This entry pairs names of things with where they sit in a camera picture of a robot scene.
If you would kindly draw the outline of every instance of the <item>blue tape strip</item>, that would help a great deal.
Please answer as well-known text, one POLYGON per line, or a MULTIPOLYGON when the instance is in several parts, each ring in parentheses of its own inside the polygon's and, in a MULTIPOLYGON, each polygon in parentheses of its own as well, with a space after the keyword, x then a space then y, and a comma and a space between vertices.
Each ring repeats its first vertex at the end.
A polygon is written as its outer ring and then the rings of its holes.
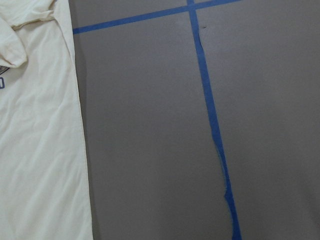
POLYGON ((162 11, 155 11, 155 12, 146 13, 142 15, 131 16, 131 17, 126 17, 118 20, 106 21, 106 22, 97 23, 93 25, 74 28, 73 34, 80 34, 80 33, 86 33, 86 32, 99 30, 99 29, 106 29, 106 28, 115 27, 119 25, 160 18, 168 15, 185 13, 191 10, 203 9, 203 8, 208 8, 212 6, 217 6, 217 5, 233 3, 237 1, 240 1, 240 0, 211 0, 211 1, 201 2, 201 3, 195 3, 193 5, 179 6, 179 7, 170 8, 162 11))
MULTIPOLYGON (((194 0, 187 0, 187 4, 191 7, 195 5, 194 0)), ((236 205, 235 205, 234 196, 231 188, 231 182, 230 182, 230 177, 228 172, 224 146, 223 146, 219 123, 218 123, 218 116, 217 116, 214 97, 212 94, 212 89, 210 84, 206 56, 205 56, 204 49, 201 45, 201 40, 199 35, 198 17, 197 17, 196 10, 194 8, 189 10, 189 16, 190 16, 196 54, 198 58, 198 64, 200 68, 204 98, 205 98, 205 103, 206 103, 210 127, 211 127, 211 134, 212 134, 212 138, 214 140, 218 155, 220 157, 222 169, 224 173, 224 181, 225 181, 224 198, 227 201, 229 210, 231 212, 231 217, 232 217, 232 240, 242 240, 236 205)))

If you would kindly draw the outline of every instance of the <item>blue painter's tape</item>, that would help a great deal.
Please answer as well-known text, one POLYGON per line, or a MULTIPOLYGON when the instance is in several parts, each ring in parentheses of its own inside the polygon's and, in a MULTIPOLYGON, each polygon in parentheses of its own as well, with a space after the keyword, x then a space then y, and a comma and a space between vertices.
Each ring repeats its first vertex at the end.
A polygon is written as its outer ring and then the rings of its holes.
POLYGON ((80 34, 80 33, 85 33, 85 32, 98 30, 98 29, 106 29, 114 26, 140 22, 148 19, 155 19, 155 18, 160 18, 168 15, 184 13, 187 11, 188 11, 188 6, 180 6, 176 8, 167 9, 167 10, 155 11, 155 12, 146 13, 142 15, 131 16, 131 17, 126 17, 118 20, 106 21, 106 22, 102 22, 94 25, 75 28, 73 29, 73 34, 80 34))
MULTIPOLYGON (((187 4, 189 6, 195 5, 194 0, 187 0, 187 4)), ((196 10, 190 9, 189 16, 190 16, 196 54, 198 58, 198 65, 200 68, 204 98, 205 98, 205 103, 208 111, 208 118, 209 118, 210 127, 211 127, 211 134, 212 134, 212 138, 215 143, 218 155, 221 160, 221 165, 222 165, 223 174, 224 174, 224 181, 225 181, 224 198, 228 204, 231 217, 232 217, 232 240, 242 240, 236 205, 235 205, 234 196, 232 193, 232 187, 231 187, 231 182, 230 182, 230 177, 228 172, 224 146, 223 146, 219 123, 218 123, 218 116, 217 116, 214 97, 212 94, 212 89, 210 84, 205 51, 201 45, 201 40, 199 35, 199 22, 198 22, 196 10)))
POLYGON ((80 33, 86 33, 86 32, 99 30, 99 29, 111 28, 119 25, 130 24, 130 23, 140 22, 144 20, 185 13, 191 10, 204 9, 204 8, 218 6, 222 4, 229 4, 237 1, 240 1, 240 0, 211 0, 211 1, 201 2, 201 3, 188 4, 187 6, 179 6, 179 7, 170 8, 162 11, 155 11, 155 12, 141 14, 137 16, 126 17, 118 20, 106 21, 106 22, 97 23, 93 25, 74 28, 73 34, 80 34, 80 33))

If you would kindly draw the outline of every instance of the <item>cream fabric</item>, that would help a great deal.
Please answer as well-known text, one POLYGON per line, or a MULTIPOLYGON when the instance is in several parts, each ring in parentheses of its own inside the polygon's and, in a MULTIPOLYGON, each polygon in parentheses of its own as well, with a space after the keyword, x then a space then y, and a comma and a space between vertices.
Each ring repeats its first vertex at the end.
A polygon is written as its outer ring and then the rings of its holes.
POLYGON ((0 240, 92 240, 68 1, 0 0, 0 18, 0 240))

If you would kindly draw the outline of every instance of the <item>gray painted surface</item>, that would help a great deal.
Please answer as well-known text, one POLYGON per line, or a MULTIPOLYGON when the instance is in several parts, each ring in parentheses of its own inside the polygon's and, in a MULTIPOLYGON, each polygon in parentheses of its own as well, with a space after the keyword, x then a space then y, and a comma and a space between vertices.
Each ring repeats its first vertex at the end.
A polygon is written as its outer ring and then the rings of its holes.
POLYGON ((74 39, 95 239, 231 239, 188 13, 74 39))
MULTIPOLYGON (((70 2, 73 27, 184 5, 70 2)), ((320 239, 319 1, 197 14, 243 240, 320 239)), ((95 240, 231 240, 188 13, 74 41, 95 240)))
POLYGON ((320 239, 319 1, 197 13, 243 239, 320 239))

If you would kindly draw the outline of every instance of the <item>concrete floor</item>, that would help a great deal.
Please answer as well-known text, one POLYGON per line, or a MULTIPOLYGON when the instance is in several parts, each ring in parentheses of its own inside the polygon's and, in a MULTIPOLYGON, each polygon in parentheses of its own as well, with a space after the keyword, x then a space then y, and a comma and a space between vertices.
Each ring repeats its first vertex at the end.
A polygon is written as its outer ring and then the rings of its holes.
MULTIPOLYGON (((186 4, 70 8, 79 28, 186 4)), ((319 1, 242 0, 196 13, 242 239, 320 239, 319 1)), ((231 240, 188 12, 74 42, 95 240, 231 240)))

